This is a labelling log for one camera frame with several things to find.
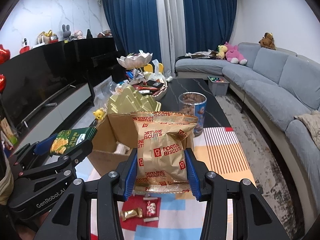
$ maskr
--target blue gripper pad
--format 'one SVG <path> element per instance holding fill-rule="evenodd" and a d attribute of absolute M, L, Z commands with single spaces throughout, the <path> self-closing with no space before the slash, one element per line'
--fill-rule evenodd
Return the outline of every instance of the blue gripper pad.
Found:
<path fill-rule="evenodd" d="M 191 191 L 193 196 L 196 197 L 197 200 L 199 200 L 201 193 L 200 193 L 200 186 L 199 186 L 199 178 L 196 174 L 196 170 L 192 165 L 189 153 L 187 150 L 184 151 L 184 155 L 186 158 L 186 166 L 187 166 L 187 176 L 188 181 L 191 187 Z"/>
<path fill-rule="evenodd" d="M 134 159 L 132 161 L 131 167 L 129 169 L 128 176 L 125 180 L 125 190 L 124 190 L 125 201 L 127 201 L 128 198 L 132 195 L 134 182 L 137 177 L 137 168 L 138 166 L 137 166 L 137 152 L 136 152 L 136 154 L 134 155 Z"/>
<path fill-rule="evenodd" d="M 47 139 L 44 139 L 41 142 L 38 142 L 34 151 L 33 151 L 35 153 L 35 155 L 44 155 L 47 152 L 49 152 L 51 145 L 52 145 L 53 141 L 55 140 L 56 136 L 57 136 L 57 133 L 48 137 Z"/>

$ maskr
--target blue curtain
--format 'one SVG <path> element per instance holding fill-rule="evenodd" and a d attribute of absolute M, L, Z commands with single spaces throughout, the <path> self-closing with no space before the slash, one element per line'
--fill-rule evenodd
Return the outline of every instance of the blue curtain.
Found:
<path fill-rule="evenodd" d="M 237 0 L 183 0 L 187 52 L 216 50 L 229 41 Z"/>
<path fill-rule="evenodd" d="M 161 62 L 156 0 L 102 0 L 118 50 L 152 52 Z"/>

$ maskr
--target marble wall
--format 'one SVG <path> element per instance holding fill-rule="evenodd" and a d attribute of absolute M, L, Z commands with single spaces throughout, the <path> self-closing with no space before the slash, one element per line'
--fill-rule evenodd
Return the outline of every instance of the marble wall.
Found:
<path fill-rule="evenodd" d="M 52 30 L 63 40 L 63 24 L 70 25 L 71 33 L 81 30 L 84 36 L 90 29 L 93 37 L 109 29 L 98 0 L 20 0 L 0 30 L 0 44 L 14 57 L 23 38 L 33 46 L 42 31 Z"/>

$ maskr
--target green package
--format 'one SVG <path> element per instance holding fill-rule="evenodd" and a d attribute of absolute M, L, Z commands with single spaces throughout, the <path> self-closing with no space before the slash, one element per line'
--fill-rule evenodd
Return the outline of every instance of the green package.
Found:
<path fill-rule="evenodd" d="M 53 141 L 50 153 L 54 155 L 66 154 L 83 140 L 92 140 L 96 132 L 97 129 L 95 127 L 62 130 L 57 134 Z"/>

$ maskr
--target cylindrical snack container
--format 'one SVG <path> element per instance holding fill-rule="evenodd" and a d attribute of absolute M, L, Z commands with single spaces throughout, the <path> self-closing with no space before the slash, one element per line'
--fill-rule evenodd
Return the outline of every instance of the cylindrical snack container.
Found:
<path fill-rule="evenodd" d="M 198 117 L 198 124 L 193 130 L 195 136 L 198 136 L 203 132 L 206 104 L 207 98 L 205 95 L 197 92 L 186 92 L 179 96 L 180 113 Z"/>

